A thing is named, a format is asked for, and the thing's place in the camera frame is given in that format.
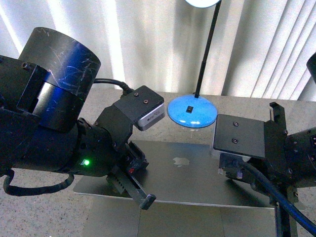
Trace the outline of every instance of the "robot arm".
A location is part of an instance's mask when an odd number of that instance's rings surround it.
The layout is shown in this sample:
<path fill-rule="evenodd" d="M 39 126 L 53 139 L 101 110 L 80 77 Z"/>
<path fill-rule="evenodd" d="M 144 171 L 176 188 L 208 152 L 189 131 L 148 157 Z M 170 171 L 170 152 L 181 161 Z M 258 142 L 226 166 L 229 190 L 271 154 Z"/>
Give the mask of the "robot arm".
<path fill-rule="evenodd" d="M 85 46 L 48 28 L 34 29 L 19 59 L 0 56 L 0 175 L 8 175 L 7 193 L 53 193 L 74 174 L 108 175 L 142 209 L 155 200 L 133 177 L 148 162 L 128 139 L 133 125 L 146 130 L 164 117 L 164 100 L 142 86 L 105 108 L 94 124 L 78 119 L 100 65 Z M 70 177 L 52 187 L 18 188 L 9 185 L 11 168 Z"/>
<path fill-rule="evenodd" d="M 316 80 L 316 54 L 307 62 Z M 270 103 L 267 122 L 218 115 L 212 152 L 219 173 L 249 183 L 275 206 L 277 236 L 296 236 L 296 221 L 316 236 L 316 226 L 295 210 L 297 188 L 316 186 L 316 127 L 288 135 L 284 108 Z"/>

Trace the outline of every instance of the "laptop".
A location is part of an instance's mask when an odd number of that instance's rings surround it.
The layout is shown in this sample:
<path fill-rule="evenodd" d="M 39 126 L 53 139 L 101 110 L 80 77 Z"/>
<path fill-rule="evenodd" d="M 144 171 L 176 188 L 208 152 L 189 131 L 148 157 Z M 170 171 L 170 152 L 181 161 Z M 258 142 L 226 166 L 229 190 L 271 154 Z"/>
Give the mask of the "laptop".
<path fill-rule="evenodd" d="M 210 155 L 208 145 L 133 142 L 149 162 L 137 179 L 157 199 L 149 210 L 140 210 L 106 177 L 82 177 L 74 192 L 96 196 L 84 237 L 275 235 L 269 198 L 219 175 L 219 158 Z"/>

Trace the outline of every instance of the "lamp head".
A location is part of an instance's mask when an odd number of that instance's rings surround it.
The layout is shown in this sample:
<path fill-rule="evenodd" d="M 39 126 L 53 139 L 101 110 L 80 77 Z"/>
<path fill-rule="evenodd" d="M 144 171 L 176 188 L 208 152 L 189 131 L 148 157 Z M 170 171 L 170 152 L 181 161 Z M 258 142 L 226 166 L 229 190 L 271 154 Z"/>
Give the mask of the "lamp head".
<path fill-rule="evenodd" d="M 220 0 L 186 0 L 186 2 L 192 6 L 199 8 L 206 8 L 215 5 Z"/>

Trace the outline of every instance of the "green led light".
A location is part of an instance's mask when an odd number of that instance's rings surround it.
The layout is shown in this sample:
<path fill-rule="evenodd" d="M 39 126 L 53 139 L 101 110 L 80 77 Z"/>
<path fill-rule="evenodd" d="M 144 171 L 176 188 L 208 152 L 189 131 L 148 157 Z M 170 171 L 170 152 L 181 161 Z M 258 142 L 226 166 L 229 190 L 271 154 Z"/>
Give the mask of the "green led light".
<path fill-rule="evenodd" d="M 88 159 L 85 159 L 85 160 L 83 161 L 83 164 L 84 164 L 84 165 L 89 165 L 89 164 L 90 164 L 90 161 L 89 161 Z"/>

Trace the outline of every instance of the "screw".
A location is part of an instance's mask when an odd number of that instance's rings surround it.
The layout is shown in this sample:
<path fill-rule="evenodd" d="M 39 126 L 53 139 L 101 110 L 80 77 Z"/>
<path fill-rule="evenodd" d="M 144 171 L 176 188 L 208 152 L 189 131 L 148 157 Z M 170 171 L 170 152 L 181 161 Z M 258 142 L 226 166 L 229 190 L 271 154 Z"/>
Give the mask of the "screw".
<path fill-rule="evenodd" d="M 242 171 L 241 170 L 237 172 L 237 178 L 242 179 Z"/>
<path fill-rule="evenodd" d="M 30 65 L 27 62 L 22 63 L 21 68 L 28 71 L 30 69 Z"/>

